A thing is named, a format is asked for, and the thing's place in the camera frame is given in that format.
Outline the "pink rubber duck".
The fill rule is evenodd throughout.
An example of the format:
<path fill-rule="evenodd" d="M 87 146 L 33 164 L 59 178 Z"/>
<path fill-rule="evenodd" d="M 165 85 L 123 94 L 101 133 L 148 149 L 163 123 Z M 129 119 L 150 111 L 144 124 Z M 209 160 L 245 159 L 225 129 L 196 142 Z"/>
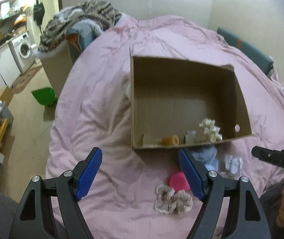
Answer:
<path fill-rule="evenodd" d="M 173 174 L 169 178 L 169 186 L 172 187 L 176 192 L 184 190 L 186 192 L 190 191 L 190 185 L 186 179 L 185 174 L 182 171 L 179 171 Z"/>

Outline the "light blue fluffy cloth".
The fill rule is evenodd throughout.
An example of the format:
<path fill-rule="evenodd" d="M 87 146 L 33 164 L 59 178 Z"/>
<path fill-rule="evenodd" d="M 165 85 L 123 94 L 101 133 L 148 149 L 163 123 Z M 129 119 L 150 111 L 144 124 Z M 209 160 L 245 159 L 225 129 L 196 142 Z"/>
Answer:
<path fill-rule="evenodd" d="M 195 160 L 204 164 L 208 171 L 218 171 L 219 160 L 216 158 L 217 149 L 214 145 L 203 145 L 192 151 Z"/>

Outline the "beige lace scrunchie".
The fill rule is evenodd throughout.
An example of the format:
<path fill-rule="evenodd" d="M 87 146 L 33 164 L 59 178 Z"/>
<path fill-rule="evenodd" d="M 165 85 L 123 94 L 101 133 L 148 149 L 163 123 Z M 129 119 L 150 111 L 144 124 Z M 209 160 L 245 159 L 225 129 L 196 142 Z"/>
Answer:
<path fill-rule="evenodd" d="M 193 197 L 185 190 L 175 191 L 174 188 L 165 184 L 158 185 L 154 210 L 160 214 L 188 213 L 193 207 Z"/>

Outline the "white patterned sock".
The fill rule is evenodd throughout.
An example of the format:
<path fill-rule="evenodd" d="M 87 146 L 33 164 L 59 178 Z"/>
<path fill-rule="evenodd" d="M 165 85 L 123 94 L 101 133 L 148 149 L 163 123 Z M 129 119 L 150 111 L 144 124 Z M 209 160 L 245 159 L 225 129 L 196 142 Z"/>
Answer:
<path fill-rule="evenodd" d="M 236 157 L 229 154 L 224 156 L 224 170 L 229 177 L 233 179 L 239 178 L 241 175 L 242 166 L 243 160 L 241 157 Z"/>

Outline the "pink bed duvet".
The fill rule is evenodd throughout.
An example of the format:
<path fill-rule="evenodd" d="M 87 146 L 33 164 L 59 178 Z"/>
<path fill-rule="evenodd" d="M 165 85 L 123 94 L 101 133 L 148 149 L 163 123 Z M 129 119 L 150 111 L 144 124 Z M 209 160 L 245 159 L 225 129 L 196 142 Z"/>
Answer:
<path fill-rule="evenodd" d="M 125 95 L 131 55 L 233 65 L 252 136 L 222 144 L 218 153 L 242 157 L 241 173 L 258 195 L 284 177 L 284 169 L 251 155 L 254 146 L 284 149 L 284 98 L 259 67 L 215 31 L 182 17 L 146 21 L 125 17 L 77 59 L 60 94 L 50 132 L 47 177 L 73 169 L 93 147 L 102 149 L 102 165 L 79 203 L 95 238 L 185 238 L 201 207 L 194 200 L 186 214 L 154 210 L 156 187 L 178 169 L 177 152 L 131 148 L 131 106 Z"/>

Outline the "brown cardboard box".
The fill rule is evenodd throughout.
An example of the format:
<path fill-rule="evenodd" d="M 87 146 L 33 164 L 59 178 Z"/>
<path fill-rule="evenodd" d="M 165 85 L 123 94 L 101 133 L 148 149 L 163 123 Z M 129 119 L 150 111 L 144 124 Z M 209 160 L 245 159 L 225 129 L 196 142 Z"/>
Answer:
<path fill-rule="evenodd" d="M 165 57 L 131 57 L 133 149 L 160 149 L 163 138 L 200 132 L 206 118 L 220 127 L 222 142 L 252 134 L 244 96 L 232 65 Z"/>

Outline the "green plastic dustpan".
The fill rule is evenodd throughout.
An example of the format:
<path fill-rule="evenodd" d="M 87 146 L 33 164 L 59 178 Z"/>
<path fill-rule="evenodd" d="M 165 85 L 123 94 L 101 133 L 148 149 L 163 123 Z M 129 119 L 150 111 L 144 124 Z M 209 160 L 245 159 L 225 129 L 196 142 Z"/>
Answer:
<path fill-rule="evenodd" d="M 33 97 L 43 106 L 52 106 L 57 101 L 56 94 L 51 87 L 44 87 L 32 91 Z"/>

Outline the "white cloth behind box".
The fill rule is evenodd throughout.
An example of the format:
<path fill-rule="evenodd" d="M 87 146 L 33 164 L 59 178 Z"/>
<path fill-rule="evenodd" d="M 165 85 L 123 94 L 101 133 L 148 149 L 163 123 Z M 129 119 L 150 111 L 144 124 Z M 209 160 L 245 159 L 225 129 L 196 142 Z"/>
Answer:
<path fill-rule="evenodd" d="M 125 96 L 126 98 L 131 101 L 131 97 L 132 97 L 132 87 L 131 87 L 131 82 L 129 81 L 128 83 L 128 86 L 126 88 L 126 91 L 125 91 Z"/>

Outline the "teal headboard cushion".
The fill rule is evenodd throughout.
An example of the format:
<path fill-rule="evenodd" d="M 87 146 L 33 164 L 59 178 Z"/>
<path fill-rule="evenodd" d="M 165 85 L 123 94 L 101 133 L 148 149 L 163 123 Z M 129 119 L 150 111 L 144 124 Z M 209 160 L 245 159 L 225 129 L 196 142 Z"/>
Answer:
<path fill-rule="evenodd" d="M 266 56 L 253 45 L 242 40 L 224 28 L 218 27 L 217 33 L 224 37 L 224 40 L 228 45 L 234 46 L 242 51 L 247 57 L 249 57 L 250 60 L 252 60 L 265 75 L 268 75 L 271 72 L 273 69 L 273 59 L 271 57 Z"/>

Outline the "grey small bin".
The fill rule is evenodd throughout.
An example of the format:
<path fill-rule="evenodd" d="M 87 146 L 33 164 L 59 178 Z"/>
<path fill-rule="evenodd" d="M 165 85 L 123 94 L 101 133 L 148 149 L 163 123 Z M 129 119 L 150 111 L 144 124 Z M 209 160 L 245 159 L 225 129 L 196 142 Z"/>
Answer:
<path fill-rule="evenodd" d="M 14 117 L 10 110 L 8 109 L 6 102 L 0 100 L 0 117 L 2 119 L 8 119 L 8 125 L 11 126 L 14 120 Z"/>

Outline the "patterned floor mat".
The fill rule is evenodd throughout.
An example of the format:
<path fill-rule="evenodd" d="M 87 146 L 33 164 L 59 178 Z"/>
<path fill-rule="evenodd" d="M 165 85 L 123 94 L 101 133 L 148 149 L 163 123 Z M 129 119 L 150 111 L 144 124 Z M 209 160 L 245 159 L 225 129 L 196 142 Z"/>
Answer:
<path fill-rule="evenodd" d="M 13 94 L 21 93 L 34 76 L 42 69 L 42 64 L 33 64 L 24 74 L 20 75 L 13 83 L 11 91 Z"/>

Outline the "small cardboard box on floor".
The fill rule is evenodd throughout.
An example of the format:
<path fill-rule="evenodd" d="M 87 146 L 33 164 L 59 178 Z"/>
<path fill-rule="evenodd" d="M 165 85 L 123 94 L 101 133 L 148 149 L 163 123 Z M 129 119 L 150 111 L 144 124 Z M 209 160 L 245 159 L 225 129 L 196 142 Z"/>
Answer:
<path fill-rule="evenodd" d="M 9 86 L 4 86 L 0 89 L 0 100 L 9 106 L 14 94 Z"/>

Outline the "white kitchen cabinet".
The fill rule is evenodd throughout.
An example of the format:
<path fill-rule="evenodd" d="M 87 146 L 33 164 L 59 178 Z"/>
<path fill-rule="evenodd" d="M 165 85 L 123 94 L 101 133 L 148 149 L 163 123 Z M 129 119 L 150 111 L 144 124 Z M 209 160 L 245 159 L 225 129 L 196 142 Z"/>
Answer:
<path fill-rule="evenodd" d="M 10 47 L 5 44 L 0 48 L 0 89 L 4 86 L 12 87 L 20 74 Z"/>

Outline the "white washing machine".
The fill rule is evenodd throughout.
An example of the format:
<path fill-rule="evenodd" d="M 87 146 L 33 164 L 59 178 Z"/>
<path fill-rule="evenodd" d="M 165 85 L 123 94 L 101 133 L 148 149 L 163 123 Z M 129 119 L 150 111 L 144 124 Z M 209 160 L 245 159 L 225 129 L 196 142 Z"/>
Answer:
<path fill-rule="evenodd" d="M 27 32 L 14 37 L 9 42 L 11 54 L 17 64 L 21 75 L 25 74 L 35 63 L 35 57 L 31 48 L 30 38 Z"/>

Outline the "striped knit blanket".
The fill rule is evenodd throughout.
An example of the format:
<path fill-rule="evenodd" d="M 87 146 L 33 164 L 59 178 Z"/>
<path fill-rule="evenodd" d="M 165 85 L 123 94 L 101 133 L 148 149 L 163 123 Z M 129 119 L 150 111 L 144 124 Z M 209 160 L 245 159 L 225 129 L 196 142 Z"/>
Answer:
<path fill-rule="evenodd" d="M 90 0 L 78 5 L 65 7 L 55 13 L 40 36 L 38 53 L 54 51 L 65 40 L 67 31 L 78 23 L 88 24 L 97 36 L 114 27 L 122 13 L 106 1 Z"/>

